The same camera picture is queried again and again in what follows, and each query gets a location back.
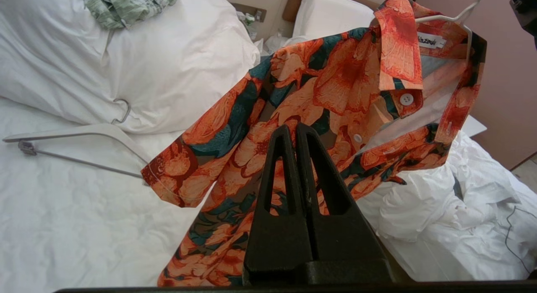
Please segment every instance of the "orange floral shirt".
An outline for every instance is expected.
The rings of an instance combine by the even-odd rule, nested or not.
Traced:
[[[466,63],[468,38],[458,25],[415,23],[435,14],[409,0],[386,0],[375,13],[378,25],[278,50],[153,159],[142,170],[144,179],[180,207],[198,205],[216,181],[158,285],[242,283],[267,146],[283,124],[292,135],[299,122],[318,132],[355,199],[381,182],[405,184],[397,177],[401,170],[442,165],[477,97],[486,42],[473,34]],[[445,43],[419,46],[418,31]],[[426,58],[461,63],[441,65],[423,78]],[[389,126],[423,112],[424,102],[454,80],[440,118],[368,147]],[[318,198],[323,205],[322,192]],[[286,214],[281,163],[271,213]]]

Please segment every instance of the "clothes hanger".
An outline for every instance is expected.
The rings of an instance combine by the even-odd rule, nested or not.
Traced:
[[[468,48],[466,49],[466,61],[468,62],[470,60],[470,51],[472,50],[472,31],[470,28],[464,25],[464,22],[472,14],[479,2],[481,2],[481,0],[475,0],[475,2],[470,4],[470,6],[465,8],[459,15],[455,16],[454,18],[443,15],[427,16],[417,18],[416,23],[424,23],[432,20],[444,20],[458,24],[468,34]]]
[[[129,151],[134,153],[138,158],[140,158],[142,161],[144,161],[145,164],[148,164],[151,159],[150,156],[142,149],[138,144],[136,144],[125,132],[123,132],[119,127],[113,125],[114,123],[123,123],[126,119],[128,114],[130,113],[130,104],[124,99],[116,99],[114,102],[123,101],[127,104],[127,113],[124,115],[123,119],[118,120],[114,119],[112,123],[110,124],[97,124],[97,125],[85,125],[85,126],[77,126],[74,128],[67,128],[64,130],[55,130],[55,131],[43,131],[43,132],[34,132],[34,133],[24,133],[24,134],[16,134],[13,136],[7,136],[3,139],[6,143],[13,143],[17,142],[19,149],[28,155],[37,155],[40,154],[46,154],[50,155],[52,157],[59,157],[61,159],[66,159],[69,161],[74,161],[77,163],[82,163],[86,165],[91,165],[94,167],[99,167],[101,169],[114,171],[117,173],[125,174],[134,176],[136,178],[142,178],[141,174],[136,174],[130,171],[121,170],[105,165],[100,165],[88,161],[83,161],[81,159],[77,159],[74,157],[69,157],[61,154],[56,153],[50,153],[47,151],[42,151],[36,149],[33,144],[29,141],[35,141],[35,140],[48,140],[48,139],[60,139],[60,138],[67,138],[70,136],[107,136],[108,138],[112,138],[119,143],[123,144]]]

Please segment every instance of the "white button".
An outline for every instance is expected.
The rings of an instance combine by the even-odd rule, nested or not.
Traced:
[[[414,96],[412,96],[412,94],[403,94],[403,96],[401,96],[399,101],[404,106],[409,106],[410,104],[414,102]]]
[[[360,136],[359,134],[355,134],[355,141],[358,142],[358,143],[361,143],[362,142],[362,136]]]

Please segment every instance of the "clothing label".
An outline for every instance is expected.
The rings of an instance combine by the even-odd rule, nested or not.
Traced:
[[[418,32],[418,43],[426,48],[443,48],[446,40],[442,36]]]

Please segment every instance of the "cable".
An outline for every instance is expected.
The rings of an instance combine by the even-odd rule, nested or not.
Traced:
[[[524,261],[518,256],[516,255],[516,253],[514,253],[510,248],[509,246],[507,245],[507,239],[509,237],[509,233],[511,231],[511,228],[513,227],[512,223],[509,222],[509,218],[514,214],[514,212],[516,210],[519,210],[519,211],[522,211],[522,212],[525,212],[525,213],[528,213],[529,215],[535,217],[537,219],[537,217],[535,215],[533,215],[533,213],[531,212],[527,212],[526,210],[522,210],[522,209],[519,209],[518,207],[514,207],[513,209],[513,212],[506,218],[507,222],[509,223],[509,229],[507,229],[507,235],[505,236],[505,247],[507,247],[507,250],[509,250],[514,256],[516,256],[516,258],[518,258],[520,260],[520,262],[522,263],[522,266],[524,267],[524,269],[526,270],[526,272],[528,272],[529,274],[531,274],[531,272],[528,270],[528,268],[526,268],[526,265],[524,264]]]

